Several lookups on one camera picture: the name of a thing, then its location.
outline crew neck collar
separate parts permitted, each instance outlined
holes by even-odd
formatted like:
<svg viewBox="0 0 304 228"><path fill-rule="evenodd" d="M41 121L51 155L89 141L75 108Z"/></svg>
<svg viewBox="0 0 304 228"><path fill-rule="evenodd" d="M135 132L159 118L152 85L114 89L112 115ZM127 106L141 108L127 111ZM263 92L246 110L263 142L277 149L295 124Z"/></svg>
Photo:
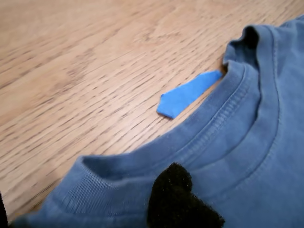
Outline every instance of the crew neck collar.
<svg viewBox="0 0 304 228"><path fill-rule="evenodd" d="M199 169L189 170L194 183L193 192L199 190L200 198L219 199L223 192L241 184L263 162L276 136L279 103L275 71L273 66L264 65L270 59L275 61L272 54L274 40L265 26L248 28L259 36L256 58L260 69L261 101L257 118L245 138L225 157ZM235 61L235 54L228 45L224 57L224 64L228 64L226 76L187 120L132 153L79 157L49 198L64 212L78 216L83 213L88 217L144 213L156 176L172 162L187 168L187 163L195 159L204 143L216 137L221 124L228 121L229 115L247 93L250 67ZM265 127L270 131L266 133L263 130ZM255 147L259 150L250 153L248 148ZM228 177L228 171L235 171L236 175Z"/></svg>

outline blue tape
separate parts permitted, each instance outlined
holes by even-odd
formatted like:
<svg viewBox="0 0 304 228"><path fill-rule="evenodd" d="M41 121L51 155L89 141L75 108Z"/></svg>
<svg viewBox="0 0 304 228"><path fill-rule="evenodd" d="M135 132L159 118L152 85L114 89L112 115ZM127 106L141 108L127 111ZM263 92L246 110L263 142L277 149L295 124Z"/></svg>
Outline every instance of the blue tape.
<svg viewBox="0 0 304 228"><path fill-rule="evenodd" d="M222 77L218 70L197 75L191 81L161 95L157 113L175 118Z"/></svg>

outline seam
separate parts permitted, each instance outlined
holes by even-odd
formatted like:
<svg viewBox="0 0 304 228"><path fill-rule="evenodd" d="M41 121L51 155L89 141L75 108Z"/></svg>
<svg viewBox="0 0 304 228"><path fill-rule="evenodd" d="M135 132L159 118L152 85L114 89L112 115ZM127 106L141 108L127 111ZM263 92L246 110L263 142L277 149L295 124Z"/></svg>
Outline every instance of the seam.
<svg viewBox="0 0 304 228"><path fill-rule="evenodd" d="M246 80L246 78L244 77L245 74L245 68L243 68L243 77L238 85L238 87L235 89L235 91L229 96L229 98L224 102L224 104L218 109L218 111L214 114L214 116L212 117L212 119L206 124L205 127L203 127L195 136L193 136L192 139L190 139L189 142L187 142L184 146L182 146L180 149L178 149L174 154L172 154L171 156L166 157L165 159L174 159L176 157L179 157L181 152L185 149L189 150L189 152L185 153L185 155L183 156L183 158L181 158L178 162L183 162L185 160L187 160L187 157L190 157L194 152L190 152L192 150L193 147L195 147L196 145L192 145L191 148L187 148L189 147L190 144L198 144L200 143L200 141L198 141L198 136L200 134L202 134L203 131L209 131L210 128L213 128L214 125L218 125L218 127L216 127L216 129L214 129L214 131L216 132L221 126L222 124L232 115L233 110L231 110L228 114L225 114L224 112L227 110L228 107L226 106L233 106L231 109L235 108L235 106L237 106L239 104L239 102L242 100L242 97L246 95L248 89L246 91L243 91L243 87L246 85L246 83L248 83L248 80ZM241 96L241 98L238 101L236 100L236 96ZM141 174L143 172L147 172L149 170L153 170L156 167L159 167L160 165L164 164L163 160L161 161L157 161L155 163L155 165L150 166L147 169L143 169L142 167L136 170L132 170L131 174L135 175L135 174Z"/></svg>
<svg viewBox="0 0 304 228"><path fill-rule="evenodd" d="M243 75L246 75L246 66L243 66L243 67L244 67ZM234 114L236 113L240 104L242 103L242 101L248 94L248 91L251 87L251 84L250 84L251 79L252 79L251 77L247 77L244 79L244 82L243 82L244 85L242 86L242 88L240 88L242 90L239 92L238 96L236 95L236 97L233 99L235 104L231 104L232 103L232 101L231 101L230 104L227 105L228 107L226 107L226 109L224 109L221 113L218 114L219 115L218 119L223 119L223 120L218 121L218 123L216 122L217 120L215 120L215 123L212 123L212 126L210 126L209 129L206 130L207 132L205 132L205 133L200 132L200 134L202 134L202 138L201 138L201 140L196 142L196 145L193 145L192 148L199 146L201 149L201 153L195 154L195 152L192 152L190 154L187 154L188 156L191 156L191 159L188 159L187 162L183 163L184 166L192 164L197 159L197 157L201 156L205 152L207 146L215 140L215 136L219 133L219 130L225 126L225 124L227 123L227 120L234 116ZM209 163L207 165L208 166L212 165L212 164L216 163L217 161L218 160L216 160L212 163Z"/></svg>
<svg viewBox="0 0 304 228"><path fill-rule="evenodd" d="M270 149L268 150L268 152L266 153L266 155L264 156L264 158L262 159L262 161L255 167L254 170L252 170L245 178L243 178L241 181L239 181L238 183L236 183L236 185L231 188L231 189L227 189L226 193L224 193L223 195L220 195L218 197L216 196L210 196L209 198L214 198L214 200L210 201L210 205L214 204L214 203L218 203L221 202L223 200L227 200L229 199L229 196L232 195L233 191L235 190L241 190L243 187L245 187L247 184L249 184L253 178L259 178L262 174L262 172L268 167L268 163L272 160L273 156L274 156L274 147L277 145L278 142L278 138L281 135L281 120L282 120L282 110L281 110L281 98L280 98L280 93L279 93L279 89L278 89L278 85L276 82L276 78L277 78L277 49L278 49L278 43L277 43L277 39L275 37L275 35L273 34L273 32L270 30L270 28L268 28L267 26L263 26L264 28L266 28L270 35L273 38L273 68L274 68L274 73L273 73L273 77L274 77L274 84L275 84L275 91L276 91L276 95L277 95L277 101L278 101L278 120L277 120L277 126L276 126L276 132L274 135L274 139L271 143Z"/></svg>

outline wooden surface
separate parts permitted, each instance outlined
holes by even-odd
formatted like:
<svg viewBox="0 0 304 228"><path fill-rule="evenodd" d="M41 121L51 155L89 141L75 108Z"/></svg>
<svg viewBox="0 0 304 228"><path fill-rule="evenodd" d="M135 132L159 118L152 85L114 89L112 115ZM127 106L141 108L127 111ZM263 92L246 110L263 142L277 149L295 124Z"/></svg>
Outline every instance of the wooden surface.
<svg viewBox="0 0 304 228"><path fill-rule="evenodd" d="M303 0L0 0L0 190L9 218L39 204L81 154L131 151L184 120L162 93L220 66L248 23Z"/></svg>

